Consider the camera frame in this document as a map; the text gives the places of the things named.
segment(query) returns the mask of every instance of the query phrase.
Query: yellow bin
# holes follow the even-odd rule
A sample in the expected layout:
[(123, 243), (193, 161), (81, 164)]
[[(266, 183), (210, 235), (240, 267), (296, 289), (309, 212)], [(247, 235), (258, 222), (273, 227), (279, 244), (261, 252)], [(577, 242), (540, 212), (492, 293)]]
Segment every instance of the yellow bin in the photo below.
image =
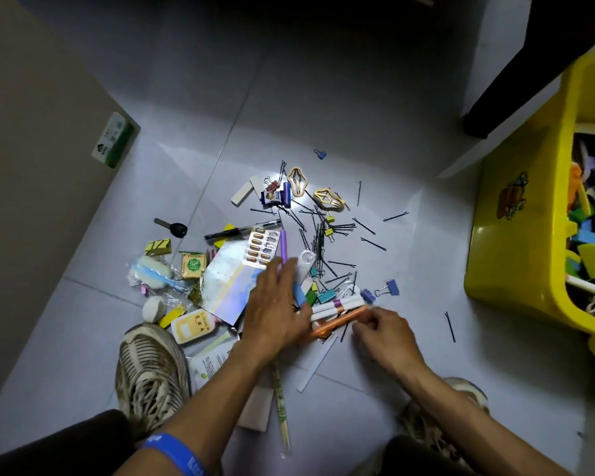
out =
[(566, 200), (575, 124), (595, 124), (595, 54), (578, 59), (540, 110), (483, 162), (465, 291), (512, 312), (590, 334), (564, 283)]

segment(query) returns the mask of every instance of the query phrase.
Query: dark pants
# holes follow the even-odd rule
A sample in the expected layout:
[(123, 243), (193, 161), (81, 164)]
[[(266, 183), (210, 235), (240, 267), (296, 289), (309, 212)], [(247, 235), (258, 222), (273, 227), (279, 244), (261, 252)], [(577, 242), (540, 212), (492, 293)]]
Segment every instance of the dark pants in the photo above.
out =
[[(61, 471), (109, 476), (132, 456), (135, 442), (126, 417), (110, 410), (0, 455), (0, 475), (46, 476)], [(406, 436), (388, 443), (381, 476), (426, 473), (472, 474)]]

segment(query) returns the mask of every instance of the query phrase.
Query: key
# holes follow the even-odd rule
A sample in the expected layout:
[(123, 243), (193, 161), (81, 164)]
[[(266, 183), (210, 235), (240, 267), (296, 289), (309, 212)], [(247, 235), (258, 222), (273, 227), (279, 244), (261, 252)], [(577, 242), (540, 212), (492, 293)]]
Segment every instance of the key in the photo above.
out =
[(187, 225), (183, 225), (178, 222), (174, 222), (173, 224), (170, 224), (170, 223), (167, 223), (166, 221), (161, 220), (161, 219), (154, 219), (154, 223), (159, 224), (160, 226), (163, 226), (163, 227), (169, 229), (170, 233), (172, 235), (174, 235), (175, 237), (178, 237), (179, 239), (182, 239), (183, 237), (185, 237), (185, 234), (187, 233)]

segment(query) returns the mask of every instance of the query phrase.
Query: green logo on package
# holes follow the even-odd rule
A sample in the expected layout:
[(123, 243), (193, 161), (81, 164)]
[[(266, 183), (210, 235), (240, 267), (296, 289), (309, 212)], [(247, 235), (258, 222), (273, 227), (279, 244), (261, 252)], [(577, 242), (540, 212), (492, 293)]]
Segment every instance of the green logo on package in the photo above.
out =
[(200, 261), (198, 259), (190, 259), (187, 263), (187, 268), (192, 271), (200, 269)]

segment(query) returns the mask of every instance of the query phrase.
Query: person's right hand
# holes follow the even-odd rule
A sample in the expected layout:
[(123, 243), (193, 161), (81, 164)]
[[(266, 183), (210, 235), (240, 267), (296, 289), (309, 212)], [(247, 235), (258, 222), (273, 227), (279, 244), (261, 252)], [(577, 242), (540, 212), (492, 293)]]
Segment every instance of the person's right hand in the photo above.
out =
[(396, 312), (373, 307), (357, 318), (353, 332), (381, 367), (403, 385), (429, 370), (408, 321)]

